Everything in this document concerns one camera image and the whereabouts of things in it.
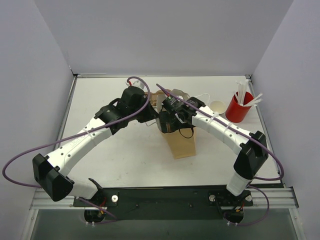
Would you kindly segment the brown paper bag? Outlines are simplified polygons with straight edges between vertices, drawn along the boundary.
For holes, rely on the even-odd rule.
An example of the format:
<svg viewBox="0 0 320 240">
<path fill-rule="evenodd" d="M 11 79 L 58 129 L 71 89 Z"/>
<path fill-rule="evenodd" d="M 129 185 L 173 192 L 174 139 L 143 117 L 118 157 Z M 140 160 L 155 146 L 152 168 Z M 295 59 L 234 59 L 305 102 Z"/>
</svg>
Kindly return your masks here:
<svg viewBox="0 0 320 240">
<path fill-rule="evenodd" d="M 160 108 L 154 108 L 157 113 L 161 110 Z M 167 143 L 172 157 L 174 159 L 181 159 L 187 157 L 193 157 L 196 155 L 196 129 L 185 128 L 177 130 L 172 133 L 162 133 L 159 129 L 159 118 L 155 120 L 157 128 Z"/>
</svg>

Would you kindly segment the brown pulp cup carrier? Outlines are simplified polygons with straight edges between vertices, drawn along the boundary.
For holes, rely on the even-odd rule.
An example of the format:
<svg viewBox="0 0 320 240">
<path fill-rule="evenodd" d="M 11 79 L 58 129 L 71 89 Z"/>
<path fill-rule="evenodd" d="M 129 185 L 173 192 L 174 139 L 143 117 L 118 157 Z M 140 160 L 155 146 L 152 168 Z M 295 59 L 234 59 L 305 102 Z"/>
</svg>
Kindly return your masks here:
<svg viewBox="0 0 320 240">
<path fill-rule="evenodd" d="M 158 90 L 156 92 L 151 92 L 149 102 L 152 105 L 152 107 L 158 109 L 162 106 L 162 102 L 166 97 L 167 96 L 165 95 L 165 93 L 162 90 Z"/>
</svg>

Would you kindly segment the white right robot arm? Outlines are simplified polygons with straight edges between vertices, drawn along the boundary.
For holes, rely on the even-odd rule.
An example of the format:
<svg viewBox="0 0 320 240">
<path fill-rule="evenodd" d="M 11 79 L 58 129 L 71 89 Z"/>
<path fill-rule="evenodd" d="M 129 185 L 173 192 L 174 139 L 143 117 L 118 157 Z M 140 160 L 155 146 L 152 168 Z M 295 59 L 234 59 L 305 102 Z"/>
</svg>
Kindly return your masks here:
<svg viewBox="0 0 320 240">
<path fill-rule="evenodd" d="M 159 128 L 171 133 L 183 128 L 200 128 L 227 145 L 237 156 L 234 174 L 226 189 L 239 196 L 268 159 L 266 136 L 249 132 L 223 119 L 196 97 L 183 100 L 162 94 L 156 100 Z"/>
</svg>

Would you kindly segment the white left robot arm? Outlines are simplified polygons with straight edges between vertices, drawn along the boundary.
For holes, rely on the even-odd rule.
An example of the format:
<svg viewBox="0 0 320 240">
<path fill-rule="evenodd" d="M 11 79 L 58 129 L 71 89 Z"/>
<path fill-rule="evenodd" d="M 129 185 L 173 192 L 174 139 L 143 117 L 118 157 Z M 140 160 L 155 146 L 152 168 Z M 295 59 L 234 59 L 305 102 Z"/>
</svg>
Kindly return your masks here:
<svg viewBox="0 0 320 240">
<path fill-rule="evenodd" d="M 93 178 L 86 181 L 69 178 L 72 168 L 129 122 L 146 123 L 159 116 L 150 103 L 150 89 L 141 78 L 129 77 L 127 86 L 122 96 L 103 106 L 75 139 L 46 156 L 37 154 L 33 158 L 34 178 L 54 202 L 74 196 L 84 198 L 92 206 L 100 204 L 103 187 Z"/>
</svg>

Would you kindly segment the stacked brown paper cups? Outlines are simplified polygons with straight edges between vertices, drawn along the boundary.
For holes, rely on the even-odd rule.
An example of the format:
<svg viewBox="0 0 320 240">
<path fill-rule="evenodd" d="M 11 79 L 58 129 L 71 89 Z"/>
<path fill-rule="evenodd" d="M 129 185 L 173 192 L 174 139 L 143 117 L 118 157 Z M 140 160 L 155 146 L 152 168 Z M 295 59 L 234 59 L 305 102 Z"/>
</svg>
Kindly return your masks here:
<svg viewBox="0 0 320 240">
<path fill-rule="evenodd" d="M 220 116 L 222 116 L 227 110 L 225 103 L 219 100 L 212 101 L 209 107 L 214 113 L 218 113 Z"/>
</svg>

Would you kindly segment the red straw holder cup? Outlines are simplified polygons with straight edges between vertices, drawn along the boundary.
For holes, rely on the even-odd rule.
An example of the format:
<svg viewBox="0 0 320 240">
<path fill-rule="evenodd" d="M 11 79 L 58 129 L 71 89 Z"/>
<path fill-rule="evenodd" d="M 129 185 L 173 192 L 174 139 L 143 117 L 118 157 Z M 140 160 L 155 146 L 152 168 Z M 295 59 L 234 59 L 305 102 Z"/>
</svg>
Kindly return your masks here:
<svg viewBox="0 0 320 240">
<path fill-rule="evenodd" d="M 236 98 L 237 95 L 238 95 L 238 92 L 236 92 L 236 94 L 232 97 L 225 112 L 225 116 L 227 120 L 232 123 L 240 123 L 244 120 L 244 118 L 246 117 L 247 113 L 251 108 L 251 106 L 245 106 L 245 105 L 254 99 L 252 94 L 246 91 L 243 105 L 240 105 L 238 104 L 238 100 Z"/>
</svg>

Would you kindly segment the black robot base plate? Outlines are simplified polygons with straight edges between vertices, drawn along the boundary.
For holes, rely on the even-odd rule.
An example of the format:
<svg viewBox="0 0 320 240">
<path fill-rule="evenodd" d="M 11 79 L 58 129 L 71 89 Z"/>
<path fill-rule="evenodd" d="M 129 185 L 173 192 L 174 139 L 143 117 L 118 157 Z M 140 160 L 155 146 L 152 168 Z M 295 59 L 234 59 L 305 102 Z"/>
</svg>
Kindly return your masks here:
<svg viewBox="0 0 320 240">
<path fill-rule="evenodd" d="M 219 220 L 223 212 L 253 206 L 251 192 L 225 185 L 104 188 L 90 200 L 74 199 L 88 222 L 98 220 Z"/>
</svg>

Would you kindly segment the aluminium rail frame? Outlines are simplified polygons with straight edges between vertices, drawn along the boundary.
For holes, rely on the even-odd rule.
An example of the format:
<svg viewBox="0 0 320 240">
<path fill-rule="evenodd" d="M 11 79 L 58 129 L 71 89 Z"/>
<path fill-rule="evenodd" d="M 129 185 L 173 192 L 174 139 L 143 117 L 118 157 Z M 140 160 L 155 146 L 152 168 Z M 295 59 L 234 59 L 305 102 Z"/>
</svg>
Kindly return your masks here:
<svg viewBox="0 0 320 240">
<path fill-rule="evenodd" d="M 253 208 L 263 209 L 269 203 L 271 209 L 299 208 L 293 188 L 262 188 L 261 191 L 250 189 Z M 43 190 L 36 190 L 30 210 L 71 210 L 76 209 L 74 198 L 68 196 L 61 201 L 52 201 Z"/>
</svg>

